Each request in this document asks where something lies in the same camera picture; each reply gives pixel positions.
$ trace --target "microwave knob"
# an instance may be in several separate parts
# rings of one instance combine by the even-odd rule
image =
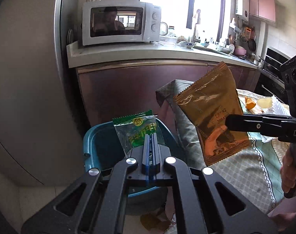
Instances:
[[[158,13],[153,13],[152,14],[152,19],[153,20],[157,20],[158,19],[159,14]]]
[[[155,31],[157,30],[157,25],[156,25],[156,24],[153,24],[153,25],[151,26],[151,30],[152,30],[153,32],[155,32]]]

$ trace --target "oven door handle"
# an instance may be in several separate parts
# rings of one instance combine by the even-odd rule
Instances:
[[[270,94],[274,95],[281,103],[284,103],[280,98],[278,98],[275,94],[273,94],[269,89],[265,88],[264,85],[262,85],[262,88],[268,91]]]

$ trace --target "hand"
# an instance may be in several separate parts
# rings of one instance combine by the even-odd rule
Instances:
[[[286,151],[283,157],[283,166],[280,168],[281,188],[285,193],[288,193],[291,188],[294,188],[296,181],[296,168],[292,166],[293,158],[290,150]]]

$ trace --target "brown snack package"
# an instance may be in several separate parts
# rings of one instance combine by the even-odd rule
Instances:
[[[225,126],[229,114],[243,115],[236,83],[226,63],[221,62],[174,101],[196,126],[207,166],[250,145],[246,132],[230,131]]]

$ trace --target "pan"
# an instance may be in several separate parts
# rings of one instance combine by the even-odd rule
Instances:
[[[251,52],[255,52],[256,51],[256,43],[254,39],[249,39],[248,42],[248,47],[250,49]]]

